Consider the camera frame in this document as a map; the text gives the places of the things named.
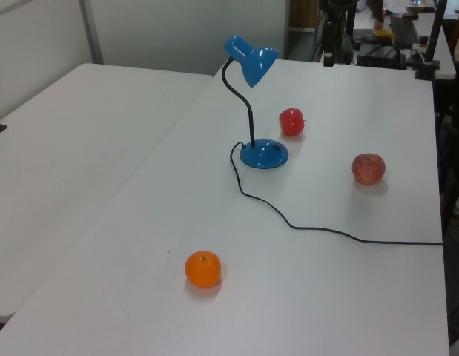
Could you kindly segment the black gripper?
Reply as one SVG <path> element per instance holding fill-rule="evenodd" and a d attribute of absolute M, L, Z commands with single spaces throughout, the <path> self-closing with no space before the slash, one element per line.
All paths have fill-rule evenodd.
<path fill-rule="evenodd" d="M 334 43 L 335 43 L 335 23 L 327 21 L 322 29 L 322 49 L 324 53 L 323 66 L 334 66 Z"/>

